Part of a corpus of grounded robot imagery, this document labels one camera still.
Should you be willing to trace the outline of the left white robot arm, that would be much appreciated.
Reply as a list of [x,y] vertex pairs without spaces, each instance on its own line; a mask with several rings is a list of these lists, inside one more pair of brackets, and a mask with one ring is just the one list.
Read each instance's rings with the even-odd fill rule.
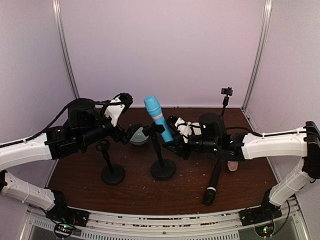
[[119,93],[111,100],[77,98],[65,105],[40,132],[0,146],[0,194],[28,203],[45,211],[66,207],[63,194],[21,180],[8,169],[36,161],[59,160],[85,153],[88,146],[107,137],[127,144],[139,125],[124,130],[119,118],[131,104],[129,93]]

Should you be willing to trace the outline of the blue toy microphone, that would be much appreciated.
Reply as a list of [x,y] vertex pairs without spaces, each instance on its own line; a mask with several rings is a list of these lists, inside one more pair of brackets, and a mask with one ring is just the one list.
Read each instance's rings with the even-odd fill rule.
[[147,96],[144,99],[144,105],[146,111],[151,116],[154,123],[156,125],[162,125],[164,127],[164,131],[161,133],[163,141],[165,143],[173,141],[174,139],[167,125],[166,119],[163,115],[162,108],[158,99],[154,95]]

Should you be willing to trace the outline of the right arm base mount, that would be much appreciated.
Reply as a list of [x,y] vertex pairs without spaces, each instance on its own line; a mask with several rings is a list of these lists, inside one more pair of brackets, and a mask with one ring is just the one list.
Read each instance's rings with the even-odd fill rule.
[[265,192],[260,206],[247,207],[239,212],[242,226],[255,225],[255,233],[263,238],[276,233],[275,219],[283,215],[279,206],[270,203],[270,191]]

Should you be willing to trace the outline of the short black microphone stand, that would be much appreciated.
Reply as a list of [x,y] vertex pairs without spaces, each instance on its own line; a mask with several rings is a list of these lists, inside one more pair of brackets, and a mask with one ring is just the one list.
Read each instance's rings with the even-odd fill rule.
[[101,180],[109,186],[119,185],[126,176],[126,171],[122,165],[112,164],[109,155],[110,142],[108,140],[100,140],[96,143],[95,148],[101,152],[106,166],[101,170]]

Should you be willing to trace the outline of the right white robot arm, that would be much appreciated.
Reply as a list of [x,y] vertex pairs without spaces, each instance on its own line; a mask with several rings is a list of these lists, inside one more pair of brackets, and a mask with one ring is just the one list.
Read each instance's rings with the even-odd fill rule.
[[289,131],[228,134],[221,115],[202,114],[197,122],[169,116],[166,120],[172,139],[164,147],[183,159],[191,152],[213,153],[218,158],[241,162],[264,157],[298,156],[296,167],[265,193],[262,206],[279,208],[308,182],[320,177],[320,130],[313,121]]

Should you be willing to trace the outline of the tall black microphone stand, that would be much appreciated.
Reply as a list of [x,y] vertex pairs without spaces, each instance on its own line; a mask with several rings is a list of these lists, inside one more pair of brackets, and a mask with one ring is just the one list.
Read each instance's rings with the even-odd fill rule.
[[165,181],[174,176],[177,171],[176,163],[170,159],[163,158],[161,145],[157,133],[163,133],[164,127],[161,124],[155,124],[145,126],[142,130],[145,136],[150,136],[154,152],[156,154],[157,160],[151,165],[150,173],[153,178]]

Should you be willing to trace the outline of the black handheld microphone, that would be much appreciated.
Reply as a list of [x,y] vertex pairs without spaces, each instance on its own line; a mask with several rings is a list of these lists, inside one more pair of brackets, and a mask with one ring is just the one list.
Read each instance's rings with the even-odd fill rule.
[[203,201],[202,201],[202,204],[207,207],[211,206],[216,198],[217,186],[218,186],[218,182],[221,174],[221,169],[222,169],[222,162],[218,160],[216,165],[213,168],[211,179],[208,187],[206,188]]

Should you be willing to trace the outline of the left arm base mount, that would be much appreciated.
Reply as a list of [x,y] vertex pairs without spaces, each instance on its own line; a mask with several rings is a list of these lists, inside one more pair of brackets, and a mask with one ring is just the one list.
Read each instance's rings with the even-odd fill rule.
[[53,233],[59,239],[69,238],[77,227],[86,227],[90,213],[86,210],[70,208],[65,196],[58,190],[52,190],[54,206],[50,210],[43,210],[45,216],[54,223]]

